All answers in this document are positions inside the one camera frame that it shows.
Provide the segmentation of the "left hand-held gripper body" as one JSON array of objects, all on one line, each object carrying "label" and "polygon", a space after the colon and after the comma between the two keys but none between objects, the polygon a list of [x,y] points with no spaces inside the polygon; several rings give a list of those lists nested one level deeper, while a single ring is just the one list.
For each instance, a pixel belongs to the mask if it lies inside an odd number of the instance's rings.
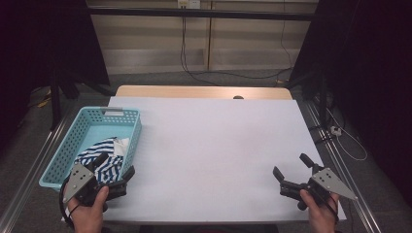
[{"label": "left hand-held gripper body", "polygon": [[64,186],[62,196],[63,209],[66,209],[66,205],[73,198],[76,198],[81,205],[91,207],[103,186],[109,188],[107,201],[110,201],[126,194],[127,181],[100,183],[94,173],[86,166],[80,163],[75,164],[68,177],[67,184]]}]

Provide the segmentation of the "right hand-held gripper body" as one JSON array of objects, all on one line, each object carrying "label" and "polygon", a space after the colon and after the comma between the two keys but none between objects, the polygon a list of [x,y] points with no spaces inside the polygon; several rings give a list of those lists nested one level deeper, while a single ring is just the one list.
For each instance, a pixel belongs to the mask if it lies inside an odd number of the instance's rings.
[{"label": "right hand-held gripper body", "polygon": [[330,168],[314,173],[307,183],[292,183],[286,181],[283,174],[280,174],[280,194],[296,200],[297,208],[304,211],[307,205],[300,196],[301,189],[308,191],[317,205],[326,206],[331,193],[351,200],[358,199],[358,196]]}]

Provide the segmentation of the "blue white striped baby romper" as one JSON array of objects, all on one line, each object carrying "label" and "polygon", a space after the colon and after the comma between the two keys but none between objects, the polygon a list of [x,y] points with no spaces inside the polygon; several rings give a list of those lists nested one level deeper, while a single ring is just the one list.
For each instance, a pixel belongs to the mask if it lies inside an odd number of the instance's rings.
[{"label": "blue white striped baby romper", "polygon": [[94,175],[99,183],[113,183],[120,176],[128,145],[128,138],[107,138],[82,151],[75,161],[87,165],[96,160],[101,153],[106,152],[108,158],[94,170]]}]

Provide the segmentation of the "light blue plastic basket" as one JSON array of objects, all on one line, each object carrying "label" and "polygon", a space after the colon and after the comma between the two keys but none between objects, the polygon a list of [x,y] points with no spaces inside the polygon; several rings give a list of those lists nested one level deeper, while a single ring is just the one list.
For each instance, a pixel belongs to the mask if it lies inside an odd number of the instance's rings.
[{"label": "light blue plastic basket", "polygon": [[120,169],[120,180],[132,165],[142,123],[140,112],[130,108],[83,107],[54,153],[39,185],[60,190],[78,154],[107,138],[128,138],[129,145]]}]

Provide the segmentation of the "person's right hand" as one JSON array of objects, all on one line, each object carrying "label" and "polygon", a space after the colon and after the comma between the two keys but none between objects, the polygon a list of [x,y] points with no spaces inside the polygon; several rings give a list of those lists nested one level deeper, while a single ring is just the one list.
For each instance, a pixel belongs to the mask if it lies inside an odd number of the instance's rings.
[{"label": "person's right hand", "polygon": [[318,206],[311,194],[304,189],[300,190],[300,196],[309,208],[309,225],[311,233],[335,233],[335,215],[327,206]]}]

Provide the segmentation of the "person's left hand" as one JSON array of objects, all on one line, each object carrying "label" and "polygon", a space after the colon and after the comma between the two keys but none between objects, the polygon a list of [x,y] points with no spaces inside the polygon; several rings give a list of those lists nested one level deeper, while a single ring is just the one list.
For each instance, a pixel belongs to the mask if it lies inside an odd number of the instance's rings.
[{"label": "person's left hand", "polygon": [[101,233],[103,227],[103,206],[108,194],[109,188],[103,186],[91,207],[82,206],[76,198],[72,198],[67,203],[75,233]]}]

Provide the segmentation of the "black metal stand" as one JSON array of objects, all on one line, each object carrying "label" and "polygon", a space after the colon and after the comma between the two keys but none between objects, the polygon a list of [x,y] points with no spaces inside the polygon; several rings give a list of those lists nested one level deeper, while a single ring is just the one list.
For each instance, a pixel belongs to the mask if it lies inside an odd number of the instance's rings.
[{"label": "black metal stand", "polygon": [[80,96],[80,91],[78,90],[76,83],[84,84],[103,96],[115,95],[114,91],[88,80],[86,77],[78,73],[67,71],[66,69],[52,68],[50,75],[52,112],[51,130],[54,130],[62,120],[60,91],[63,91],[68,99],[77,99]]}]

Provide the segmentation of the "black curtain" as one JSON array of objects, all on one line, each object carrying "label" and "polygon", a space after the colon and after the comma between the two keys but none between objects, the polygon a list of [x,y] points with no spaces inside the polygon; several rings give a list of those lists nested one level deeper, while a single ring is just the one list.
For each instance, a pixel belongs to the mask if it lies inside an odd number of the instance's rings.
[{"label": "black curtain", "polygon": [[412,208],[412,0],[319,0],[291,80],[323,85]]},{"label": "black curtain", "polygon": [[110,83],[86,0],[0,0],[0,150],[27,112],[31,91],[56,83]]}]

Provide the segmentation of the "black horizontal metal bar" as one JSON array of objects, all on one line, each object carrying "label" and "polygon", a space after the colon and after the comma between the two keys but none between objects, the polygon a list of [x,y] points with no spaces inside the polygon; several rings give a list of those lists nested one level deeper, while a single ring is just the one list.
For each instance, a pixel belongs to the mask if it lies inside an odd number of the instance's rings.
[{"label": "black horizontal metal bar", "polygon": [[268,20],[293,20],[312,21],[320,19],[315,14],[296,13],[269,13],[245,11],[218,11],[194,9],[153,9],[153,8],[88,8],[91,15],[107,16],[139,16],[139,17],[204,17],[204,18],[231,18],[231,19],[268,19]]}]

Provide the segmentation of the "aluminium floor rail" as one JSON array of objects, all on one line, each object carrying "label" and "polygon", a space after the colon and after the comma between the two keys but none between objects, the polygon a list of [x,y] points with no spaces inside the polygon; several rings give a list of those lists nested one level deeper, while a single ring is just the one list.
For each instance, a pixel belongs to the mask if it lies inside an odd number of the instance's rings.
[{"label": "aluminium floor rail", "polygon": [[[345,159],[360,164],[368,157],[368,153],[365,147],[359,140],[355,139],[344,127],[343,123],[339,122],[333,112],[328,108],[325,108],[325,112],[322,114],[321,109],[314,103],[305,103],[305,110],[310,116],[310,122],[314,131],[320,136],[319,145],[326,151],[326,158],[333,164],[334,170],[337,172],[341,181],[346,184],[357,196],[357,200],[351,200],[346,198],[348,218],[351,222],[351,228],[355,227],[355,220],[358,219],[361,223],[361,228],[365,233],[383,233],[381,227],[372,213],[365,198],[361,194],[361,190],[357,185],[354,177],[352,176]],[[342,135],[336,137],[330,133],[330,127],[337,126],[342,130]],[[355,157],[345,147],[342,146],[341,137],[348,136],[354,141],[362,150],[363,156],[361,158]]]},{"label": "aluminium floor rail", "polygon": [[0,233],[72,233],[61,220],[57,192],[39,179],[73,117],[65,111],[51,129],[52,112],[32,109],[0,151]]}]

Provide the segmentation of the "white wall socket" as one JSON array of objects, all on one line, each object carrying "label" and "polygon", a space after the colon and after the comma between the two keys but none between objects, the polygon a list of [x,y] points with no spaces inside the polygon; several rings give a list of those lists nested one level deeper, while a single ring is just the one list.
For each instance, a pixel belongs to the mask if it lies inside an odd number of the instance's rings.
[{"label": "white wall socket", "polygon": [[179,9],[195,9],[199,10],[201,8],[200,0],[177,0]]}]

